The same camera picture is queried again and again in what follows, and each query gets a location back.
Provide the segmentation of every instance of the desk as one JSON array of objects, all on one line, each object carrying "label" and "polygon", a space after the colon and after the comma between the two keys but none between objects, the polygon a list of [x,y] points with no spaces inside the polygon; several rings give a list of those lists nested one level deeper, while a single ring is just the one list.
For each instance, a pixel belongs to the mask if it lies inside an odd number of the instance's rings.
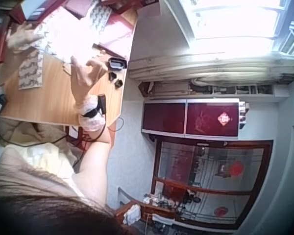
[{"label": "desk", "polygon": [[[129,9],[122,14],[135,25],[137,13]],[[118,79],[125,83],[126,70],[116,72]],[[44,55],[43,86],[28,90],[18,90],[18,71],[5,84],[8,100],[1,116],[10,119],[78,126],[78,115],[73,108],[70,76],[63,71],[62,62],[49,54]],[[107,126],[116,121],[121,114],[124,85],[116,89],[105,74],[91,89],[90,94],[105,94],[107,107]]]}]

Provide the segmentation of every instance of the red circle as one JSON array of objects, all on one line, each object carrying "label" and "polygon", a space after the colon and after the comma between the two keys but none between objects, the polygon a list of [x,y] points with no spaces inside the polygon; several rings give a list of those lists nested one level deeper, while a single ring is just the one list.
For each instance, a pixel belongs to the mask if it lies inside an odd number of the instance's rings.
[{"label": "red circle", "polygon": [[215,209],[215,216],[222,217],[228,213],[229,209],[227,207],[218,207]]},{"label": "red circle", "polygon": [[231,176],[238,176],[242,174],[244,170],[244,165],[241,162],[234,162],[229,169],[230,175]]}]

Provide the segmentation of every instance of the dark red cabinet door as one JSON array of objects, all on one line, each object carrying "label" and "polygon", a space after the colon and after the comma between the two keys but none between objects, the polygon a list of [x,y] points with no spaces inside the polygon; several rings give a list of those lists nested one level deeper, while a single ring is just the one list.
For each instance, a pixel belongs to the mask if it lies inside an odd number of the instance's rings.
[{"label": "dark red cabinet door", "polygon": [[143,129],[183,134],[185,103],[145,104]]},{"label": "dark red cabinet door", "polygon": [[238,103],[188,103],[186,134],[238,136]]}]

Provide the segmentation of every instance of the hair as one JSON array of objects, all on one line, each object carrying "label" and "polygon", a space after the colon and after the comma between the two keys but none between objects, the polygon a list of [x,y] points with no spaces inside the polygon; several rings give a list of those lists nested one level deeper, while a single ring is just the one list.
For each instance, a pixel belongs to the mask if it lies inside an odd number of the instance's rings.
[{"label": "hair", "polygon": [[[0,175],[3,174],[6,170],[0,170]],[[93,208],[79,197],[52,192],[37,195],[32,186],[16,183],[12,177],[0,179],[0,234],[132,234],[106,208]]]}]

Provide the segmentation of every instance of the wooden cabinet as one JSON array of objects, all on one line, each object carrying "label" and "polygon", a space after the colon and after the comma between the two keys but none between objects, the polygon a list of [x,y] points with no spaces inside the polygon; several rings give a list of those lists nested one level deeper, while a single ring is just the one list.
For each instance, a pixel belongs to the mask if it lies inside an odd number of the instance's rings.
[{"label": "wooden cabinet", "polygon": [[260,192],[273,142],[155,138],[151,194],[174,201],[176,221],[238,229]]},{"label": "wooden cabinet", "polygon": [[145,103],[142,129],[183,134],[186,100]]},{"label": "wooden cabinet", "polygon": [[235,141],[238,130],[239,99],[162,100],[144,106],[145,133]]}]

